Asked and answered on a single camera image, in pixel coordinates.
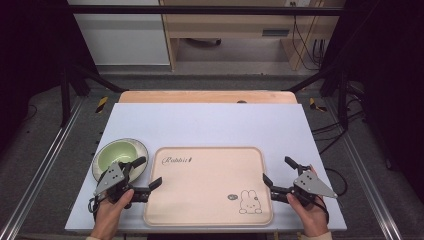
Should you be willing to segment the black curtain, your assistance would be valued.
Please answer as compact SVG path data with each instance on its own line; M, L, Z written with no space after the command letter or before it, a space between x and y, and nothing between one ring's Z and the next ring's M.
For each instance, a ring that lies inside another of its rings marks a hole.
M424 0L346 0L325 62L335 59L362 19L347 54L351 81L365 87L365 106L389 159L424 200Z
M11 142L32 96L60 84L75 65L96 72L68 0L0 0L0 152Z

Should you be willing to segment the yellow black tape piece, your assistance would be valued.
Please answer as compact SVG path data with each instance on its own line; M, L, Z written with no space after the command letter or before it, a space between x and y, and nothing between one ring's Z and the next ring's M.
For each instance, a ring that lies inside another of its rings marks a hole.
M103 109L104 109L104 107L105 107L105 105L107 103L107 100L108 100L108 97L107 96L104 96L104 97L102 97L100 99L100 101L98 103L98 106L97 106L97 108L95 110L95 113L101 113L103 111Z
M327 108L322 107L322 106L318 106L316 104L314 98L309 98L309 106L310 106L310 109L317 110L317 111L320 111L320 112L327 112Z

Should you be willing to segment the black metal frame stand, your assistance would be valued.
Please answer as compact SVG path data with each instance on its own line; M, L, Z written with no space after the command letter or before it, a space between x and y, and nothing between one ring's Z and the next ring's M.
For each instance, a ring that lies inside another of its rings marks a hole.
M346 72L341 66L330 65L319 70L316 74L308 77L306 80L289 87L288 91L297 93L303 88L323 79L319 93L322 97L330 97L334 92L337 92L337 118L344 130L348 129L348 116L347 116L347 89L348 80Z
M81 65L64 67L60 72L62 127L64 127L71 118L69 87L72 86L78 96L87 96L90 93L90 87L87 85L86 79L91 79L115 93L125 92L124 88L107 81L101 77L99 73L91 71Z

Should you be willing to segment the light wooden desk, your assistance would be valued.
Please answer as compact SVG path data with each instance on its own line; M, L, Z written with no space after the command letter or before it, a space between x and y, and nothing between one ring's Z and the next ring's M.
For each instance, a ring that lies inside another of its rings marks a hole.
M346 0L311 0L309 7L342 7ZM285 0L159 0L162 6L254 6L285 7ZM336 16L278 15L192 15L165 14L167 37L183 38L265 38L279 39L290 67L299 69L312 54L315 39L332 37Z

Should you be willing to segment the person's right hand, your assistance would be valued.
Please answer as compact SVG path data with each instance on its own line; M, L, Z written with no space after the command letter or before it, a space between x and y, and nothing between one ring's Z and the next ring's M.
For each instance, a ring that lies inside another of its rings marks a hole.
M313 237L330 232L328 229L327 215L321 209L321 207L324 206L324 201L321 196L317 196L315 198L316 205L310 204L307 207L304 207L291 193L288 193L286 197L289 205L296 212L302 222L303 232L301 234Z

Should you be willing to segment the aluminium floor rail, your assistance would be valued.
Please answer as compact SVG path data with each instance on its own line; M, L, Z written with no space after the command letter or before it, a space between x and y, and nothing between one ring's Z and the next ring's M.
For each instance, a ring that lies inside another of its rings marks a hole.
M332 99L324 102L331 121L336 124L334 133L338 139L321 152L321 158L330 182L337 191L344 192L338 204L347 225L336 236L352 240L403 240L374 180L374 171L368 169L366 155L353 139L356 130L367 130L364 113L354 103L348 112L348 129L344 130L338 124L336 103Z
M53 164L55 163L65 141L67 140L72 127L74 126L75 120L80 114L81 107L83 106L84 102L84 97L76 98L75 103L71 108L69 119L65 122L65 125L59 129L37 171L35 172L35 175L31 179L31 182L26 188L22 198L18 202L17 207L0 231L0 240L14 240L18 235L24 220L31 210L35 199L37 198Z

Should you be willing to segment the green ceramic bowl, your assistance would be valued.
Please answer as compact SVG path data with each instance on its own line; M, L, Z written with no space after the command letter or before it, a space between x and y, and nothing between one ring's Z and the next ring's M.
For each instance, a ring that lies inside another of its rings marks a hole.
M95 155L92 163L92 174L96 181L114 162L130 163L140 157L149 159L147 148L132 138L118 139L106 144Z

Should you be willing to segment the white cabinet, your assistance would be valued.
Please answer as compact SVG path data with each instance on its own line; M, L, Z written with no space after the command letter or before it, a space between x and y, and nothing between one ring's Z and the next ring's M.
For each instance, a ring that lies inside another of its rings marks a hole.
M169 65L160 14L75 14L97 66Z

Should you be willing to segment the person's left hand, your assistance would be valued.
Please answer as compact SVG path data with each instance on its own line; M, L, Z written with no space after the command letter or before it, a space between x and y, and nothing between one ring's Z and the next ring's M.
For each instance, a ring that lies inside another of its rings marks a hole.
M123 209L131 202L134 190L125 192L116 203L102 201L97 211L95 225L89 236L113 239L117 232Z

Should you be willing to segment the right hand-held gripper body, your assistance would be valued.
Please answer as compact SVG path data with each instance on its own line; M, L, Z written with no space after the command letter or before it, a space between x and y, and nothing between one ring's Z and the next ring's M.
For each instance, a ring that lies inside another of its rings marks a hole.
M270 196L273 201L288 203L287 194L291 193L302 206L308 206L315 202L318 195L330 198L338 197L329 186L311 171L310 167L295 164L293 169L298 171L298 177L293 181L291 187L278 187L270 182Z

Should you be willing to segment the wooden table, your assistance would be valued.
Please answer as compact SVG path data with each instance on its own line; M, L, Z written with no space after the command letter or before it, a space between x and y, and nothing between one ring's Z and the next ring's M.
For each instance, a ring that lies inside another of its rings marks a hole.
M155 90L125 91L119 103L276 103L297 104L292 92L268 90L200 91Z

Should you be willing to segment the beige tray with rabbit print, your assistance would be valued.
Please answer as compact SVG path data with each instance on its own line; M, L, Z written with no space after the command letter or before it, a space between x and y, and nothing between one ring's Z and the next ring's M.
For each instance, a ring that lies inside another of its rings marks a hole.
M151 178L162 184L145 205L150 226L261 226L273 219L255 147L165 147L155 154Z

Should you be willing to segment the black horizontal frame bar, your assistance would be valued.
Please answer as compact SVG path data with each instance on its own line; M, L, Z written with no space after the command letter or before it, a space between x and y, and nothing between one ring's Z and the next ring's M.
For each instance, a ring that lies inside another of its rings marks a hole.
M340 16L345 13L344 8L329 7L70 5L69 9L76 14Z

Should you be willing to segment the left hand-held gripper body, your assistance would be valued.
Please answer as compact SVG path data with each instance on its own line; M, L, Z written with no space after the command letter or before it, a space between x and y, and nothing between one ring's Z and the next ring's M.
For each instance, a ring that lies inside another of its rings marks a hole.
M134 195L127 205L127 208L130 208L133 202L147 203L150 196L150 188L134 188L130 184L130 174L142 164L143 161L140 163L112 163L108 169L101 174L100 180L93 193L93 208L98 209L103 200L116 203L129 189L134 190Z

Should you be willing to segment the white board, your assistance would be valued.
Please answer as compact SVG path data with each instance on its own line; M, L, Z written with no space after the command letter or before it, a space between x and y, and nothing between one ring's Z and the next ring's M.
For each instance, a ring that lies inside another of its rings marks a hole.
M100 144L118 139L140 141L149 159L140 166L135 187L151 178L156 152L165 147L255 147L262 153L265 172L275 185L291 187L298 174L285 163L286 156L314 167L314 173L331 186L319 156L304 110L299 104L255 103L117 103ZM326 197L331 230L346 227L336 198ZM127 233L246 233L296 232L302 223L293 209L270 197L273 219L261 226L150 226L144 220L145 205L135 203L123 211L119 231Z

